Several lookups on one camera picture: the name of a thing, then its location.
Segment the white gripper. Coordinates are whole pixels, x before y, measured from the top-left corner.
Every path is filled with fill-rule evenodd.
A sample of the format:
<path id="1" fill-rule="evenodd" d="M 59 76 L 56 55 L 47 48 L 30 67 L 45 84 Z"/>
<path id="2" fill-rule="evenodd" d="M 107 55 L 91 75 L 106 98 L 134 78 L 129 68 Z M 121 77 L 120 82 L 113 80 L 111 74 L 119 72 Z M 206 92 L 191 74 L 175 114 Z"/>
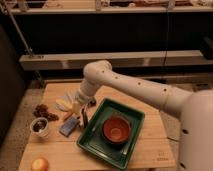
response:
<path id="1" fill-rule="evenodd" d="M 76 95 L 75 95 L 76 99 L 81 103 L 81 104 L 86 104 L 89 103 L 90 101 L 93 100 L 92 96 L 87 96 L 86 94 L 84 94 L 81 90 L 77 90 L 76 91 Z M 66 102 L 63 99 L 57 99 L 56 100 L 56 105 L 58 106 L 58 108 L 60 110 L 63 111 L 69 111 L 72 109 L 72 104 Z"/>

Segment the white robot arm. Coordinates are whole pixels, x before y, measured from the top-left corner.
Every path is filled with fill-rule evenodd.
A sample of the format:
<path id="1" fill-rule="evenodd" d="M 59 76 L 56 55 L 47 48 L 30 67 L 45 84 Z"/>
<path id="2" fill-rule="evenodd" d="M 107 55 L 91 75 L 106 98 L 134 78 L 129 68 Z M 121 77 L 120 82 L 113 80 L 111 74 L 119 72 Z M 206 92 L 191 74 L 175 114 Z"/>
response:
<path id="1" fill-rule="evenodd" d="M 102 86 L 112 87 L 181 122 L 177 171 L 213 171 L 213 90 L 190 92 L 167 84 L 118 74 L 107 60 L 88 63 L 79 88 L 67 94 L 83 106 Z"/>

